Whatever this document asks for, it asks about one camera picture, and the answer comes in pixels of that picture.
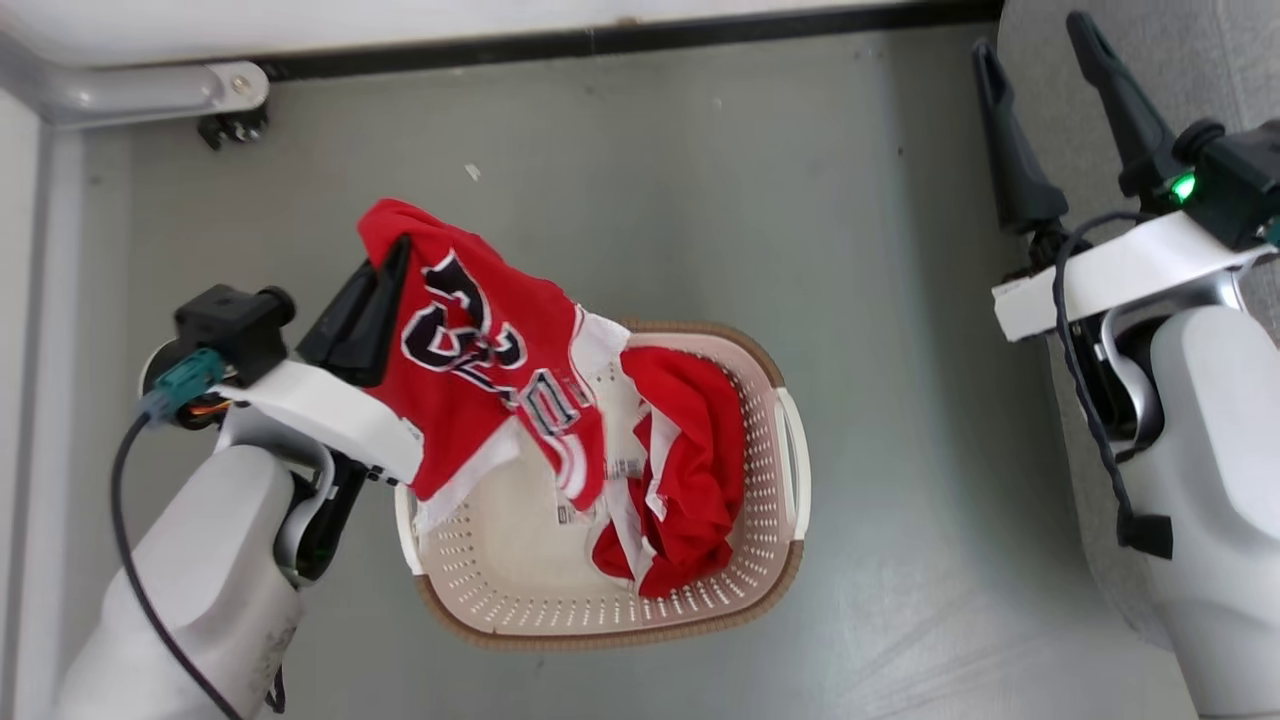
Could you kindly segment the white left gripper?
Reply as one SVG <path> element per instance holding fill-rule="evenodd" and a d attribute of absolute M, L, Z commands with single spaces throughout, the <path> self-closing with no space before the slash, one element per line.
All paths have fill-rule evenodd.
<path fill-rule="evenodd" d="M 251 386 L 223 383 L 215 393 L 411 483 L 422 461 L 422 439 L 385 404 L 357 388 L 384 379 L 410 259 L 411 240 L 401 234 L 380 266 L 365 261 L 357 268 L 297 345 L 298 356 L 310 365 L 285 360 Z M 357 387 L 335 375 L 348 375 Z"/>

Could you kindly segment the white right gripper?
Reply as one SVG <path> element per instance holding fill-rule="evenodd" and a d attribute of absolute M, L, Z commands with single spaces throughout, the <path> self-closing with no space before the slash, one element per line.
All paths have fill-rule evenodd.
<path fill-rule="evenodd" d="M 1164 202 L 1170 182 L 1183 176 L 1171 128 L 1089 13 L 1070 12 L 1066 28 L 1082 74 L 1103 105 L 1123 164 L 1117 177 L 1123 195 Z M 1018 120 L 1011 81 L 988 40 L 973 46 L 972 69 L 1000 229 L 1028 234 L 1056 224 L 1069 210 L 1068 200 L 1048 181 Z M 1176 211 L 1071 256 L 1062 283 L 1068 319 L 1156 299 L 1216 272 L 1248 268 L 1272 252 L 1270 243 L 1230 250 Z M 1055 278 L 1050 266 L 992 288 L 995 315 L 1007 341 L 1056 327 Z"/>

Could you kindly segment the red jersey with number print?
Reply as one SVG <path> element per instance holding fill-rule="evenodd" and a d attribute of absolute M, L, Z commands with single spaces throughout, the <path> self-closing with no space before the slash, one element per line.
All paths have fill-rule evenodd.
<path fill-rule="evenodd" d="M 607 446 L 588 378 L 620 356 L 628 331 L 407 202 L 376 202 L 358 234 L 375 266 L 408 245 L 387 372 L 372 395 L 422 437 L 410 484 L 419 529 L 440 525 L 515 460 L 521 434 L 543 452 L 559 495 L 590 509 L 605 486 Z"/>

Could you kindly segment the plain red white-trimmed garment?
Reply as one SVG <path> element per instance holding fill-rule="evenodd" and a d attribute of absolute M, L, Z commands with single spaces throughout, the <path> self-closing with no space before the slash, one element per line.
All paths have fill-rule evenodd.
<path fill-rule="evenodd" d="M 639 347 L 620 361 L 637 392 L 636 415 L 623 428 L 643 457 L 607 475 L 608 520 L 589 557 L 614 583 L 664 598 L 730 565 L 745 502 L 742 409 L 712 360 Z"/>

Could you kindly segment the beige perforated laundry basket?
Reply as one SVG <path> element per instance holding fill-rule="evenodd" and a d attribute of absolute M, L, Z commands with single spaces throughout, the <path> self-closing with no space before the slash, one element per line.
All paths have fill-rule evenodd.
<path fill-rule="evenodd" d="M 739 392 L 746 495 L 717 574 L 646 600 L 590 562 L 593 516 L 557 500 L 527 434 L 454 514 L 421 530 L 410 489 L 396 492 L 399 544 L 424 603 L 467 641 L 503 651 L 588 651 L 681 641 L 749 624 L 794 583 L 812 515 L 812 465 L 794 397 L 750 336 L 707 323 L 631 324 L 631 343 L 718 363 Z"/>

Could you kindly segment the grey fabric sofa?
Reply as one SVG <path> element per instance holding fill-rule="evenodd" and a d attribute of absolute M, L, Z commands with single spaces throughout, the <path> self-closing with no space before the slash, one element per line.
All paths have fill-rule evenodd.
<path fill-rule="evenodd" d="M 1280 118 L 1280 0 L 1006 0 L 996 47 L 1016 114 L 1073 227 L 1130 208 L 1121 161 L 1097 92 L 1068 35 L 1070 12 L 1091 14 L 1171 129 L 1212 117 L 1230 131 Z M 1047 334 L 1082 544 L 1108 603 L 1144 642 L 1171 642 L 1149 602 L 1142 557 L 1116 544 L 1116 502 L 1078 407 L 1056 334 Z"/>

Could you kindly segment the black baseboard strip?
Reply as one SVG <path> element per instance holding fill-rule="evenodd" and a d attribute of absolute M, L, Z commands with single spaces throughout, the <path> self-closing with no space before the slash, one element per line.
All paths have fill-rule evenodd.
<path fill-rule="evenodd" d="M 728 15 L 691 20 L 557 29 L 379 47 L 259 55 L 271 82 L 339 79 L 419 70 L 452 70 L 525 61 L 547 61 L 659 53 L 731 44 L 995 23 L 1005 0 L 909 0 Z"/>

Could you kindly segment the small black caster bracket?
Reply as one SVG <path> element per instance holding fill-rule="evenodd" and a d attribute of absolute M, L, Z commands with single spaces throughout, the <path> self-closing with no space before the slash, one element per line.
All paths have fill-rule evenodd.
<path fill-rule="evenodd" d="M 228 143 L 257 142 L 269 127 L 268 105 L 246 111 L 220 113 L 197 120 L 200 138 L 212 150 L 220 151 Z"/>

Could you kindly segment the grey corner trim rail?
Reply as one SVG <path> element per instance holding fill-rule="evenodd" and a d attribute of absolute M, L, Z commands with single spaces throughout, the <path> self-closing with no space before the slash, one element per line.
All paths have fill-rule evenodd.
<path fill-rule="evenodd" d="M 252 111 L 270 81 L 252 61 L 64 67 L 0 31 L 0 88 L 50 126 L 87 129 Z"/>

